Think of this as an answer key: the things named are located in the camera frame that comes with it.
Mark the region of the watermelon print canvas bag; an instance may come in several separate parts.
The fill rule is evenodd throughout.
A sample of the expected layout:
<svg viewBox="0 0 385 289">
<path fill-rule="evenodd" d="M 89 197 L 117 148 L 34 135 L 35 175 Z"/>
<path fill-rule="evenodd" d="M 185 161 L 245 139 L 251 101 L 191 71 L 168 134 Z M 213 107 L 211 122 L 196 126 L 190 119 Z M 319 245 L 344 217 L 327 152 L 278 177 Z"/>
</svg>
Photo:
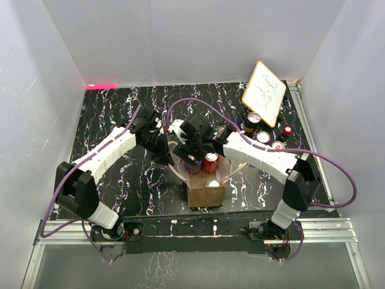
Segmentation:
<svg viewBox="0 0 385 289">
<path fill-rule="evenodd" d="M 169 165 L 169 168 L 186 185 L 188 207 L 195 209 L 222 206 L 226 182 L 246 166 L 247 163 L 242 163 L 233 170 L 228 158 L 218 154 L 208 154 L 199 165 L 193 168 L 182 160 L 175 166 Z"/>
</svg>

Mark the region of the black yellow soda can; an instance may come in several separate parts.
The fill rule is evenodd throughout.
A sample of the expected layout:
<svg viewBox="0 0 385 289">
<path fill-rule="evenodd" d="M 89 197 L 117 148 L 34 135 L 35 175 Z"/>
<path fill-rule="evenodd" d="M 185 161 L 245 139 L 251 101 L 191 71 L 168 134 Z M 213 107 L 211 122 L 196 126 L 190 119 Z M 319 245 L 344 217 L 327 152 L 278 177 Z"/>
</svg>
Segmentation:
<svg viewBox="0 0 385 289">
<path fill-rule="evenodd" d="M 247 114 L 246 121 L 244 123 L 244 132 L 252 134 L 258 128 L 261 121 L 261 117 L 259 114 L 255 112 L 251 112 Z"/>
</svg>

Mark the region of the purple Fanta grape can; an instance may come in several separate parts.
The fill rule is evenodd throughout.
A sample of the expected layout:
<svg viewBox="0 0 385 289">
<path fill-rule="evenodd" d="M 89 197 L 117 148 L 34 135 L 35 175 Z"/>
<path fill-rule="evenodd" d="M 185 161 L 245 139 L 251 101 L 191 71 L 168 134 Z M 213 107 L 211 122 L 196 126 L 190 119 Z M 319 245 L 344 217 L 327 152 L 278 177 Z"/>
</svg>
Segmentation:
<svg viewBox="0 0 385 289">
<path fill-rule="evenodd" d="M 268 143 L 270 141 L 270 135 L 265 131 L 259 131 L 255 133 L 254 139 L 260 143 Z"/>
</svg>

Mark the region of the red-tab silver top can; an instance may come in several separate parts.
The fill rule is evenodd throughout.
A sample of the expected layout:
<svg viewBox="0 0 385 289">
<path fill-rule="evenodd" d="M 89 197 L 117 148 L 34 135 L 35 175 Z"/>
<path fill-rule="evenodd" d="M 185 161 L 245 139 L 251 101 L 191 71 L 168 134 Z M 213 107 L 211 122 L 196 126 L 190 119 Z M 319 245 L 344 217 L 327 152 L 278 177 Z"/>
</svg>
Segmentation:
<svg viewBox="0 0 385 289">
<path fill-rule="evenodd" d="M 281 142 L 281 141 L 274 141 L 274 142 L 271 144 L 271 147 L 272 147 L 273 149 L 278 149 L 278 150 L 280 150 L 280 149 L 285 149 L 285 148 L 286 148 L 285 144 L 284 144 L 283 142 Z"/>
</svg>

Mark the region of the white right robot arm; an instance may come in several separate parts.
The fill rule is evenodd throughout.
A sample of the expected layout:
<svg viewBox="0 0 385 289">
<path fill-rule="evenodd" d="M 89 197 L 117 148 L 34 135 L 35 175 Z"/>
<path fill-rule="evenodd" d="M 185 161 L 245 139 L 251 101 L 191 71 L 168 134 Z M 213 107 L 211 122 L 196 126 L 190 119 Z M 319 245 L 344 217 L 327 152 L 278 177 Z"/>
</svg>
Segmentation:
<svg viewBox="0 0 385 289">
<path fill-rule="evenodd" d="M 289 233 L 291 223 L 307 211 L 321 186 L 312 155 L 281 152 L 240 134 L 232 125 L 212 126 L 199 116 L 189 116 L 174 120 L 168 130 L 179 140 L 174 153 L 189 165 L 217 153 L 252 165 L 284 185 L 282 199 L 267 222 L 276 239 Z"/>
</svg>

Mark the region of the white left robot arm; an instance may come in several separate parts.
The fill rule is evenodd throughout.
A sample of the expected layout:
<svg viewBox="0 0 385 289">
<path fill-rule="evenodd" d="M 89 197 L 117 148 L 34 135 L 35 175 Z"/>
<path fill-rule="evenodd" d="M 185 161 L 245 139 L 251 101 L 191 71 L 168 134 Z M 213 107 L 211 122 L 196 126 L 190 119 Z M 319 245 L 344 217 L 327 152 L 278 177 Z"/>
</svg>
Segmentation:
<svg viewBox="0 0 385 289">
<path fill-rule="evenodd" d="M 123 236 L 119 215 L 100 199 L 97 184 L 121 157 L 141 146 L 154 163 L 172 166 L 174 161 L 162 128 L 161 114 L 139 105 L 129 122 L 116 124 L 112 132 L 89 153 L 73 163 L 61 163 L 55 177 L 55 203 L 101 228 L 111 240 Z"/>
</svg>

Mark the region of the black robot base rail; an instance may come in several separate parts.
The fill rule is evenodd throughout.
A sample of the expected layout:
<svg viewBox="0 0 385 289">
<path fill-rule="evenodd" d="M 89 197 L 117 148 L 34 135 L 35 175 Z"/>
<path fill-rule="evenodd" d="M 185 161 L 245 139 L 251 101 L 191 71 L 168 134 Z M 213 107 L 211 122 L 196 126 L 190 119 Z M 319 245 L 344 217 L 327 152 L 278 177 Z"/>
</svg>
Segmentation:
<svg viewBox="0 0 385 289">
<path fill-rule="evenodd" d="M 268 246 L 284 247 L 302 241 L 298 222 L 287 229 L 270 224 L 271 211 L 235 211 L 124 217 L 115 236 L 108 238 L 96 226 L 91 237 L 104 247 L 114 244 L 125 254 L 153 252 L 247 252 L 264 254 Z"/>
</svg>

